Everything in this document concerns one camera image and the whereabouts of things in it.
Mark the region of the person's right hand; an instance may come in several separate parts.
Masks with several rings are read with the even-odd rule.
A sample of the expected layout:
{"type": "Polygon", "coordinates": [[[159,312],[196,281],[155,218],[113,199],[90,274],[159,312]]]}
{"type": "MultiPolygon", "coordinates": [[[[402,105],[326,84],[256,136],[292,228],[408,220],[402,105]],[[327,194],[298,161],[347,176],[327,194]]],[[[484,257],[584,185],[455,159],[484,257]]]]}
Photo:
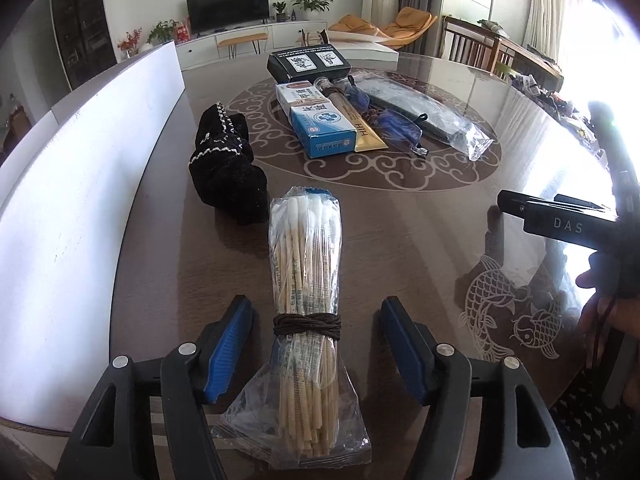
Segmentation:
{"type": "Polygon", "coordinates": [[[582,307],[578,321],[578,330],[587,333],[597,321],[605,321],[616,330],[639,338],[640,336],[640,299],[617,298],[595,292],[582,307]]]}

